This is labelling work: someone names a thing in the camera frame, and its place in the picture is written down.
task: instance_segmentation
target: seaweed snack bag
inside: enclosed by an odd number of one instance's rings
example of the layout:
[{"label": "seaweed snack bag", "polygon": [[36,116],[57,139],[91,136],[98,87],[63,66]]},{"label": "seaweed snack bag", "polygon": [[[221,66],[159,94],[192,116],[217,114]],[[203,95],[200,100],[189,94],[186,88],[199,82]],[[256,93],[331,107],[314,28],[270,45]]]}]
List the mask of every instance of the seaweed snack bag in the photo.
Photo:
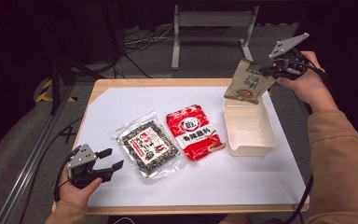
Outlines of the seaweed snack bag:
[{"label": "seaweed snack bag", "polygon": [[263,77],[261,66],[246,59],[240,64],[232,77],[231,85],[225,92],[225,98],[258,104],[258,98],[275,83],[273,77]]},{"label": "seaweed snack bag", "polygon": [[127,124],[113,135],[132,160],[133,168],[145,183],[173,174],[187,164],[177,144],[151,113]]},{"label": "seaweed snack bag", "polygon": [[199,105],[192,105],[167,115],[167,124],[185,154],[197,161],[224,148],[219,135]]}]

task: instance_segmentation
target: table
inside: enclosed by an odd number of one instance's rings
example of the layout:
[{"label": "table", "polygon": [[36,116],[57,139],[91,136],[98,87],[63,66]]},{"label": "table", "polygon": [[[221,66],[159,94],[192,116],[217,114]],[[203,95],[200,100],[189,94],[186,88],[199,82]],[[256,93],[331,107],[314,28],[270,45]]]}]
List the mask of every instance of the table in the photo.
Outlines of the table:
[{"label": "table", "polygon": [[[97,160],[95,169],[109,167],[121,160],[124,160],[124,166],[113,174],[112,181],[101,184],[91,195],[89,214],[293,211],[305,185],[267,93],[262,97],[279,144],[265,157],[232,157],[222,149],[190,163],[172,176],[146,185],[136,177],[128,155],[111,137],[116,129],[150,109],[159,114],[158,120],[164,124],[166,114],[196,102],[203,107],[222,140],[228,143],[223,95],[230,82],[230,78],[98,80],[89,98],[75,147],[87,143],[94,151],[113,149],[110,157]],[[148,102],[147,99],[153,96],[159,99]],[[303,210],[308,208],[307,201]]]}]

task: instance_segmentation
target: human hand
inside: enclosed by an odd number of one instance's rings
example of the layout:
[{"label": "human hand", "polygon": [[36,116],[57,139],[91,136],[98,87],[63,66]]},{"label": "human hand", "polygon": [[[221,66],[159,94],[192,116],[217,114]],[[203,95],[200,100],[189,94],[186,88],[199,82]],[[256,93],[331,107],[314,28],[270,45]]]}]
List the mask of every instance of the human hand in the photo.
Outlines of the human hand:
[{"label": "human hand", "polygon": [[[315,64],[316,68],[322,69],[314,52],[301,51],[301,53]],[[277,82],[284,87],[292,89],[300,100],[310,105],[313,112],[338,110],[330,91],[322,82],[321,77],[311,69],[308,69],[303,76],[296,80],[278,77]]]},{"label": "human hand", "polygon": [[87,205],[90,195],[103,182],[101,178],[96,178],[83,189],[78,189],[72,185],[69,180],[68,167],[65,166],[60,179],[60,198],[64,202],[74,203],[77,205]]}]

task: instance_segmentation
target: white paper sheet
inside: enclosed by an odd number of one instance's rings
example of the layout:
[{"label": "white paper sheet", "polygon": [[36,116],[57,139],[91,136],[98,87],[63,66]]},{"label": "white paper sheet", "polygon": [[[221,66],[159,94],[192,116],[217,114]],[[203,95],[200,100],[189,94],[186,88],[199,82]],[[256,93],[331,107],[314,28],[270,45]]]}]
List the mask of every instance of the white paper sheet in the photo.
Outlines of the white paper sheet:
[{"label": "white paper sheet", "polygon": [[165,116],[197,104],[222,141],[228,143],[223,113],[225,90],[226,87],[111,88],[95,99],[87,109],[78,144],[87,143],[94,151],[113,149],[111,156],[97,160],[96,169],[121,160],[124,166],[92,194],[89,206],[298,203],[305,185],[266,93],[263,99],[279,144],[265,157],[232,157],[222,149],[153,185],[146,185],[133,172],[128,155],[111,136],[127,122],[152,110],[169,132]]}]

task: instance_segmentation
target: wooden table edge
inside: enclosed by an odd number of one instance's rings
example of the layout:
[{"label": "wooden table edge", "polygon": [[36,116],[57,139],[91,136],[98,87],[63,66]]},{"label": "wooden table edge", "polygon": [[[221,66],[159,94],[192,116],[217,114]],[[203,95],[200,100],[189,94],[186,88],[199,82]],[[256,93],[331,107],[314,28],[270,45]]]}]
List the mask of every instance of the wooden table edge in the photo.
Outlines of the wooden table edge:
[{"label": "wooden table edge", "polygon": [[[273,205],[190,205],[190,206],[115,206],[89,207],[88,215],[142,216],[142,215],[190,215],[190,214],[235,214],[262,212],[293,212],[297,204]],[[305,203],[301,211],[309,209]]]},{"label": "wooden table edge", "polygon": [[121,78],[95,82],[89,104],[109,88],[119,87],[216,87],[229,86],[231,78]]}]

